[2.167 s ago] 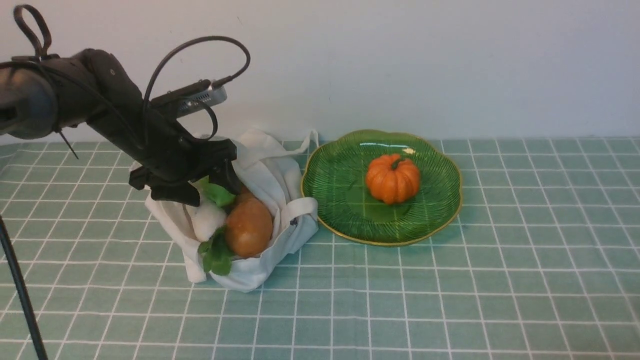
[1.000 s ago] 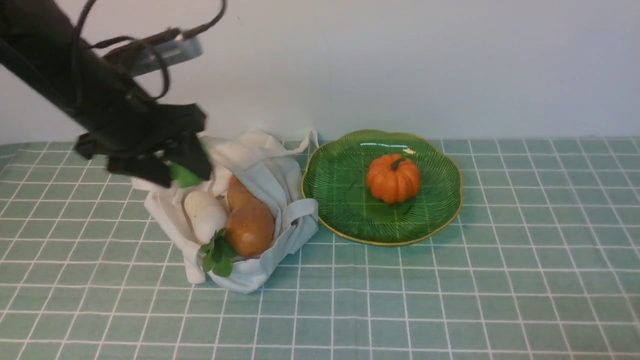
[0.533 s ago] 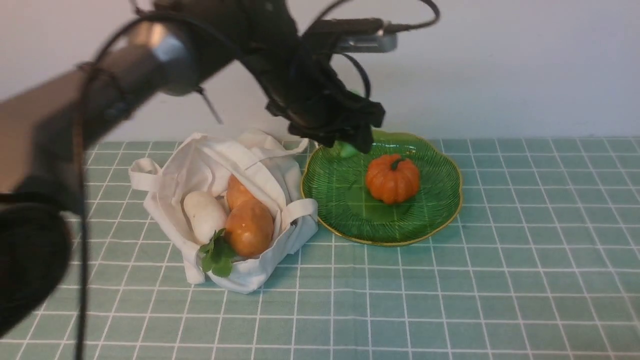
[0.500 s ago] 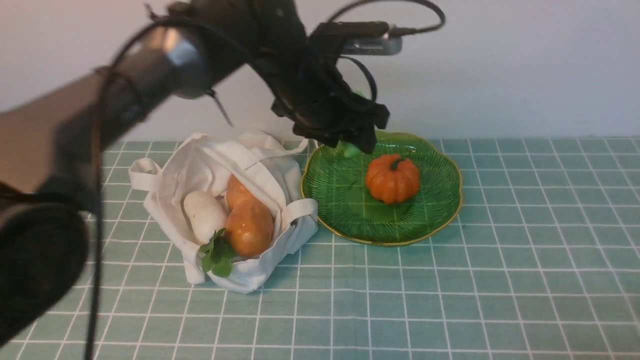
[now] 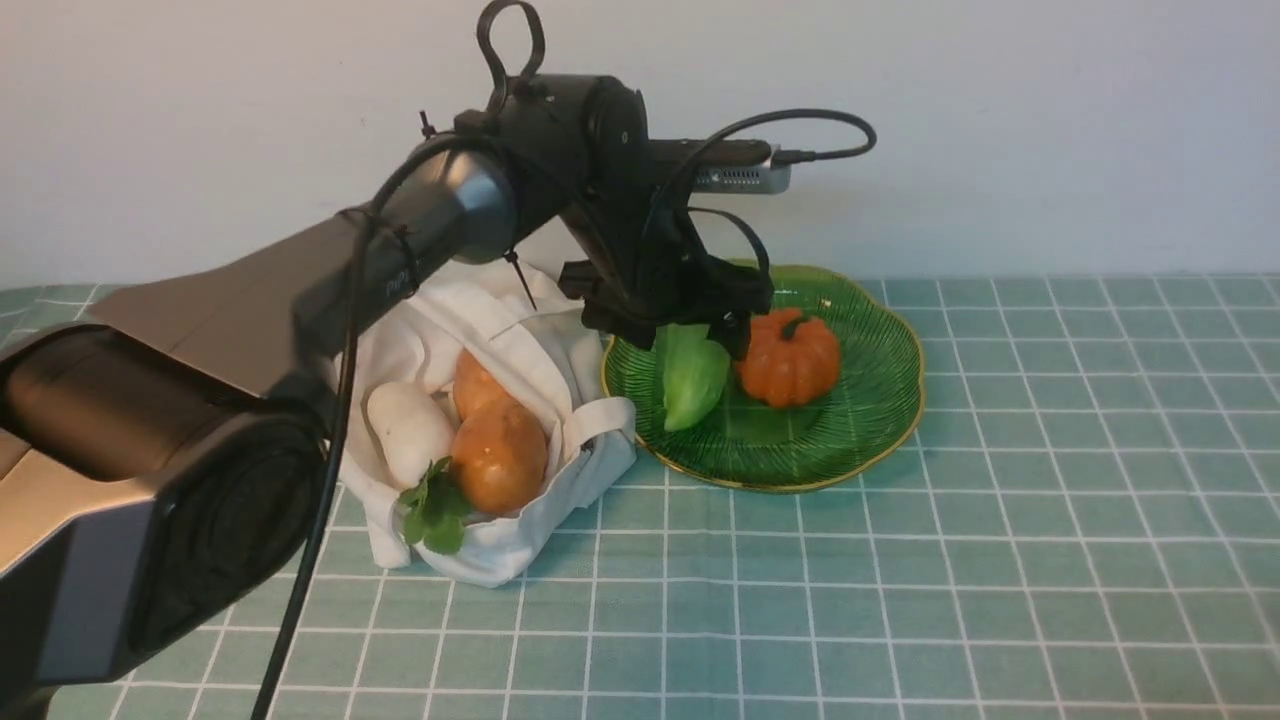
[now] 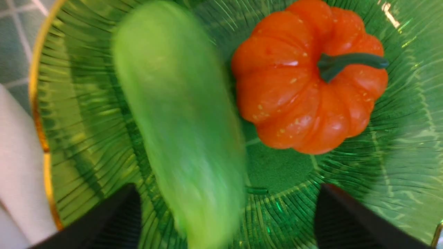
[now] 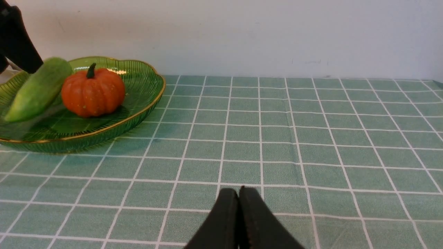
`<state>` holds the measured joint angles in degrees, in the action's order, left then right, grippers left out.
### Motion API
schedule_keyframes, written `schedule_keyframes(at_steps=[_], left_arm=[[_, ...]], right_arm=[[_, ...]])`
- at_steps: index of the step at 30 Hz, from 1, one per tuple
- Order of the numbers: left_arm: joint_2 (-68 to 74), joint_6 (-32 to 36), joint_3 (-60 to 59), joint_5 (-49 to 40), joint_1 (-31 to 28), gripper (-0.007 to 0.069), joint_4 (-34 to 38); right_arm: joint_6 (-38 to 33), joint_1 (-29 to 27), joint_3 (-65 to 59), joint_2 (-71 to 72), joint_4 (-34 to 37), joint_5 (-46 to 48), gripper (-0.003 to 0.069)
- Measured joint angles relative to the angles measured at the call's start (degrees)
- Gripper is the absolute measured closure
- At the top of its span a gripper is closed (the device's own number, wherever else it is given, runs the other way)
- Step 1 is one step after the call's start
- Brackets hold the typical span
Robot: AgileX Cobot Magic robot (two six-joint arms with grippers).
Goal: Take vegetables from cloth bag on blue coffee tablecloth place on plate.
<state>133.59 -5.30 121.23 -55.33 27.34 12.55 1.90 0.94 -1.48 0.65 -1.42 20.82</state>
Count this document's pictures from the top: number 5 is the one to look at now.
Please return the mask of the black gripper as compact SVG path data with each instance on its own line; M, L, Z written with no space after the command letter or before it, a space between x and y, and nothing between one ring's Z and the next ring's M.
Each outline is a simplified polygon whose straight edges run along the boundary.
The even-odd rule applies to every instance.
M571 205L559 219L588 255L566 263L559 291L582 304L581 323L649 351L657 329L708 325L708 340L736 363L745 359L753 319L772 307L771 259L759 234L740 217L713 210L748 241L754 263L744 265L707 251L692 214L696 208L660 208L645 225L607 219L593 205Z

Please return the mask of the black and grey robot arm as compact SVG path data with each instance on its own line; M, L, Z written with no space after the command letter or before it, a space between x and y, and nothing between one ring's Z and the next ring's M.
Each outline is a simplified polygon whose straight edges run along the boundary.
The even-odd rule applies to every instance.
M712 141L654 141L609 76L493 74L374 199L218 269L125 287L3 352L3 716L113 682L314 562L360 334L448 261L559 218L585 322L635 345L707 324L731 354L769 260L713 258L686 208Z

